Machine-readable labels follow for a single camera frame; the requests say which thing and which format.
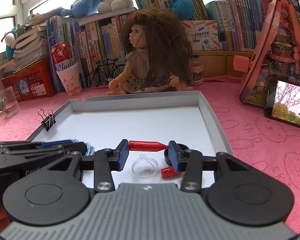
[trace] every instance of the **floral skirt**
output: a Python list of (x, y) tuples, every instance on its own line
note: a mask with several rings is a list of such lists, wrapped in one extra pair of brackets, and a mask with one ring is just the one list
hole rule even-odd
[(151, 93), (161, 92), (170, 87), (170, 77), (162, 76), (156, 77), (150, 84), (144, 86), (144, 78), (137, 78), (133, 73), (126, 82), (120, 84), (120, 86), (129, 93)]

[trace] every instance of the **bicycle wheel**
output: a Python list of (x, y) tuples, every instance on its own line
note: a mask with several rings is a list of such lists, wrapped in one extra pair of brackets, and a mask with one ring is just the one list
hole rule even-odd
[(94, 88), (99, 85), (100, 82), (100, 73), (99, 71), (91, 71), (89, 76), (88, 76), (88, 87), (89, 88)]
[(125, 63), (119, 63), (117, 65), (114, 65), (114, 68), (112, 70), (112, 77), (116, 78), (117, 76), (119, 76), (123, 72), (124, 66)]

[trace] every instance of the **doll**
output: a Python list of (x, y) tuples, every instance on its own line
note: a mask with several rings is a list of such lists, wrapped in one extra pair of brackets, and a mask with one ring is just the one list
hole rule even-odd
[(108, 95), (160, 92), (170, 86), (178, 91), (192, 90), (186, 85), (191, 43), (171, 12), (135, 12), (125, 23), (122, 39), (127, 63), (109, 83)]

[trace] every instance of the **transparent plastic cap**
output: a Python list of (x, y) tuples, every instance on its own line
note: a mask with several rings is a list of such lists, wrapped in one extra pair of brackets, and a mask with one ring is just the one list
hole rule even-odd
[(135, 160), (131, 166), (132, 172), (140, 178), (148, 178), (158, 171), (156, 160), (141, 154), (140, 158)]

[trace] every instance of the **paper cup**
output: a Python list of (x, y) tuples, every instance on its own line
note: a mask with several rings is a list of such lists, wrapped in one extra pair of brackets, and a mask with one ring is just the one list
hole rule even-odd
[(79, 78), (79, 68), (78, 64), (66, 68), (61, 71), (57, 71), (57, 74), (70, 97), (74, 97), (81, 93), (81, 83)]

